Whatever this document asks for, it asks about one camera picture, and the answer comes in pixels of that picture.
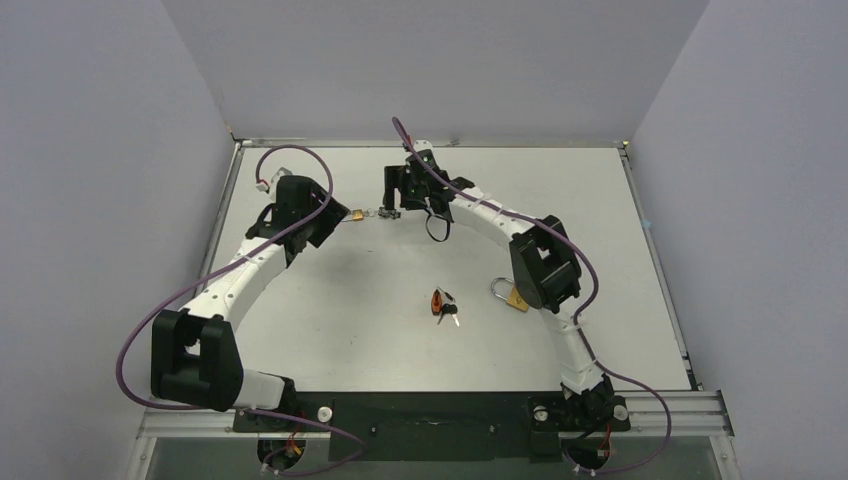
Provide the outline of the orange black padlock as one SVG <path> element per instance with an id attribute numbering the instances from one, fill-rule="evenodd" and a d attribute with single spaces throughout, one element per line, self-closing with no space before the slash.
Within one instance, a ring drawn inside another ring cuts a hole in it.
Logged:
<path id="1" fill-rule="evenodd" d="M 439 316 L 442 312 L 443 305 L 444 305 L 444 299 L 443 299 L 442 292 L 439 288 L 436 288 L 431 295 L 431 300 L 430 300 L 431 313 L 434 316 Z"/>

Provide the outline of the black-headed keys bunch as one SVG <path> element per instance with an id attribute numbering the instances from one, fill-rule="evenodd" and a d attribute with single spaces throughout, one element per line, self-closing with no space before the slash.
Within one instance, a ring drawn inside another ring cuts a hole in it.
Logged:
<path id="1" fill-rule="evenodd" d="M 442 322 L 442 320 L 446 317 L 450 317 L 456 327 L 460 326 L 460 321 L 458 318 L 458 305 L 456 303 L 456 299 L 450 293 L 445 290 L 440 289 L 444 299 L 444 305 L 442 308 L 442 312 L 438 317 L 438 324 Z"/>

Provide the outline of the large brass padlock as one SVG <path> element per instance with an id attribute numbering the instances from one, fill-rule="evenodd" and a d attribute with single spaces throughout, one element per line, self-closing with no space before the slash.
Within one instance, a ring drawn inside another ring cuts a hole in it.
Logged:
<path id="1" fill-rule="evenodd" d="M 507 277 L 496 277 L 490 283 L 492 295 L 501 300 L 511 308 L 522 313 L 529 311 L 530 307 L 519 293 L 514 281 Z"/>

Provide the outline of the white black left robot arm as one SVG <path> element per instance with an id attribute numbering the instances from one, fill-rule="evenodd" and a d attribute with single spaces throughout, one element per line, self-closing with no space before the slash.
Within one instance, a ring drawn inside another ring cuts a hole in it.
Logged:
<path id="1" fill-rule="evenodd" d="M 270 282 L 307 245 L 319 247 L 349 212 L 309 177 L 279 180 L 226 272 L 180 309 L 154 318 L 153 395 L 220 412 L 259 409 L 272 429 L 291 427 L 299 406 L 294 381 L 245 368 L 235 332 Z"/>

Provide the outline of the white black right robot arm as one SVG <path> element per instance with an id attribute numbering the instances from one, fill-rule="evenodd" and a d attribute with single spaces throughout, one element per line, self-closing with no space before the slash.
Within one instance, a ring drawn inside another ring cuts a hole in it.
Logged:
<path id="1" fill-rule="evenodd" d="M 423 210 L 449 226 L 462 225 L 509 252 L 513 285 L 549 330 L 559 363 L 566 418 L 578 429 L 608 420 L 614 412 L 609 377 L 594 363 L 579 324 L 561 306 L 580 295 L 582 269 L 561 221 L 531 218 L 490 199 L 473 182 L 449 177 L 431 150 L 419 150 L 404 164 L 384 169 L 380 213 L 396 217 Z"/>

